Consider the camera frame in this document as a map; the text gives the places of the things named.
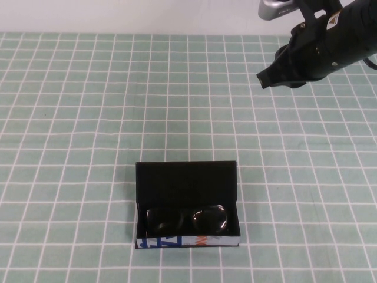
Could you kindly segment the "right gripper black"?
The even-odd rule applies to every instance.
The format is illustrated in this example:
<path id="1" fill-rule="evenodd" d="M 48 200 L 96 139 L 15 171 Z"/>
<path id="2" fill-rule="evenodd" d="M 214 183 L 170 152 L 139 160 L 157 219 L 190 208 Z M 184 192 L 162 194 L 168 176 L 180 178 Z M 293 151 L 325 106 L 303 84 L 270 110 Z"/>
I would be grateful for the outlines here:
<path id="1" fill-rule="evenodd" d="M 297 1 L 305 27 L 292 32 L 270 66 L 257 73 L 263 89 L 299 88 L 376 53 L 376 1 Z"/>

